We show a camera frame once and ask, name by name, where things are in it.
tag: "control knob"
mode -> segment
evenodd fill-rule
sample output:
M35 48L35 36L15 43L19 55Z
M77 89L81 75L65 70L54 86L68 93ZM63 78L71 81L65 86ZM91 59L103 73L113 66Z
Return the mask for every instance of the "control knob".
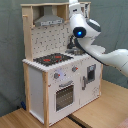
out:
M55 78L55 79L58 79L59 76L60 76L60 74L58 74L58 73L55 73L55 74L54 74L54 78Z
M75 72L78 68L77 67L73 67L72 71Z

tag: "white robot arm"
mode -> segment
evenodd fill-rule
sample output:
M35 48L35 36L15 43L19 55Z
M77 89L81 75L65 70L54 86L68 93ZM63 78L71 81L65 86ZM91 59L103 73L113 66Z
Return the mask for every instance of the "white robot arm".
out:
M77 47L84 50L97 61L117 68L128 77L128 50L118 49L108 54L101 54L91 44L101 33L100 25L91 19L85 19L78 0L69 0L70 27L77 38Z

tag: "wooden toy kitchen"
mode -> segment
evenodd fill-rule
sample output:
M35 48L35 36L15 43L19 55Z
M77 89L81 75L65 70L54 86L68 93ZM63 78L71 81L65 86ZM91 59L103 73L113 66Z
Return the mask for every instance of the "wooden toy kitchen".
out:
M90 2L80 3L89 18ZM21 6L26 107L49 127L101 95L102 65L74 46L69 3Z

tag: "table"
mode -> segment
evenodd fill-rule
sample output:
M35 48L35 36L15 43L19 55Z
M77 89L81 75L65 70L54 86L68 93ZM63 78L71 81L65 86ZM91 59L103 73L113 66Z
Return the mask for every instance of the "table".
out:
M37 119L23 109L0 118L0 128L44 128ZM81 128L69 118L64 118L50 128Z
M128 89L101 81L102 95L71 114L87 128L115 128L128 118Z

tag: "sink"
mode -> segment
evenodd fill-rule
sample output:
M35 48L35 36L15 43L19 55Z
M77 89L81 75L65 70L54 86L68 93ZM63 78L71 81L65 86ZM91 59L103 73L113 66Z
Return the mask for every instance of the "sink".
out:
M75 55L75 56L86 54L84 51L82 51L78 48L67 49L65 51L65 53L72 54L72 55Z

